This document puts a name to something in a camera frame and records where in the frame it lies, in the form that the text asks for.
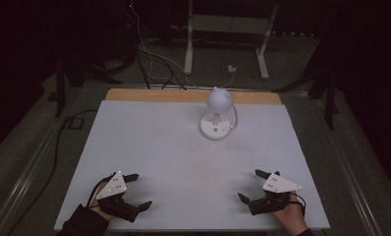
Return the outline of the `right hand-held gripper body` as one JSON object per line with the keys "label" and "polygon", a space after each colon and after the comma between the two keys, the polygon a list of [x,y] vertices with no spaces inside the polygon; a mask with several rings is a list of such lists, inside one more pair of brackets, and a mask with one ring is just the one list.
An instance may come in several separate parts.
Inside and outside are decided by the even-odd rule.
{"label": "right hand-held gripper body", "polygon": [[284,177],[271,175],[262,186],[264,197],[251,201],[248,206],[250,212],[252,215],[258,215],[282,210],[289,203],[289,194],[301,188],[301,185]]}

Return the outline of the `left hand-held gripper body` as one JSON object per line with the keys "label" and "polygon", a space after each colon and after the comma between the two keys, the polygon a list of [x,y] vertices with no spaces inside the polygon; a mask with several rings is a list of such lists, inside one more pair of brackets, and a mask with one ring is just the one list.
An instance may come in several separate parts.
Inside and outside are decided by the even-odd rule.
{"label": "left hand-held gripper body", "polygon": [[134,222],[138,216],[139,209],[123,200],[127,186],[121,171],[114,172],[104,180],[106,185],[96,194],[100,209],[110,215]]}

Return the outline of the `white desk lamp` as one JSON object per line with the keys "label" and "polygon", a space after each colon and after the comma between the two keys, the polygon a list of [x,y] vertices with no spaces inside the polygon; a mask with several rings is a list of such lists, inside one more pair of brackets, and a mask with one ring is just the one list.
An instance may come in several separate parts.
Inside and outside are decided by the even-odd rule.
{"label": "white desk lamp", "polygon": [[209,112],[205,114],[200,122],[200,132],[208,139],[218,141],[225,139],[232,125],[225,113],[233,108],[233,97],[230,92],[223,88],[214,87],[206,102]]}

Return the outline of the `person's right hand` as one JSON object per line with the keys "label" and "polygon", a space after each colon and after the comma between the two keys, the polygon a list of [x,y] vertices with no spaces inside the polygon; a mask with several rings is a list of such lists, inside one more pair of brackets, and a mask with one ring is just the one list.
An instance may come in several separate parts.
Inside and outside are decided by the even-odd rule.
{"label": "person's right hand", "polygon": [[272,215],[291,236],[299,236],[308,230],[302,211],[302,205],[298,201],[297,194],[295,192],[289,194],[289,203],[285,206],[285,208],[273,211]]}

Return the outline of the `white table mat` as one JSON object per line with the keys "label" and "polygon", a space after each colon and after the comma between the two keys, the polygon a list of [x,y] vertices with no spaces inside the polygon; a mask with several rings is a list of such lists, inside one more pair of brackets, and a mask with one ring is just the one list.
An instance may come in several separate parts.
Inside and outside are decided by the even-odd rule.
{"label": "white table mat", "polygon": [[99,180],[121,171],[139,175],[126,202],[152,204],[133,223],[113,220],[112,230],[277,230],[270,214],[252,215],[238,197],[262,197],[264,181],[254,173],[261,169],[301,185],[307,225],[328,227],[285,106],[237,105],[238,125],[221,141],[199,131],[207,111],[203,103],[102,101],[55,226],[62,227]]}

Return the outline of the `black tripod stand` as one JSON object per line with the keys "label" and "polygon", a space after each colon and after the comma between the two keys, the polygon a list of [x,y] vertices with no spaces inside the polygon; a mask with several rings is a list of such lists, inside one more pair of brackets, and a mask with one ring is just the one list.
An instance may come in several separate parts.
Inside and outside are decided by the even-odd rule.
{"label": "black tripod stand", "polygon": [[307,92],[310,99],[316,100],[326,94],[324,120],[330,130],[334,129],[333,115],[335,113],[336,76],[338,69],[338,54],[336,44],[338,35],[335,32],[326,32],[315,47],[301,77],[281,88],[274,88],[273,92],[284,93],[313,81]]}
{"label": "black tripod stand", "polygon": [[108,84],[119,85],[121,82],[112,79],[108,74],[99,71],[91,64],[85,62],[65,47],[56,51],[56,91],[50,95],[50,99],[56,102],[55,117],[60,117],[66,106],[66,85],[68,81],[72,87],[80,88],[84,84],[81,71],[86,71],[96,76],[99,80]]}

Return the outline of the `white metal stand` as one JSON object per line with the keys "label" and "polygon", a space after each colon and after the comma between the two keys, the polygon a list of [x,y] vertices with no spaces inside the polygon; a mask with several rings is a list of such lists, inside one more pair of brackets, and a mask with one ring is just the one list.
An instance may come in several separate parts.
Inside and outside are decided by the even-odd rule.
{"label": "white metal stand", "polygon": [[262,44],[255,50],[260,77],[269,79],[265,62],[265,49],[272,33],[274,21],[279,9],[273,4],[270,14],[263,19],[248,17],[213,16],[194,13],[194,0],[189,0],[187,50],[184,64],[184,74],[189,76],[193,69],[193,33],[194,31],[233,32],[246,34],[261,34]]}

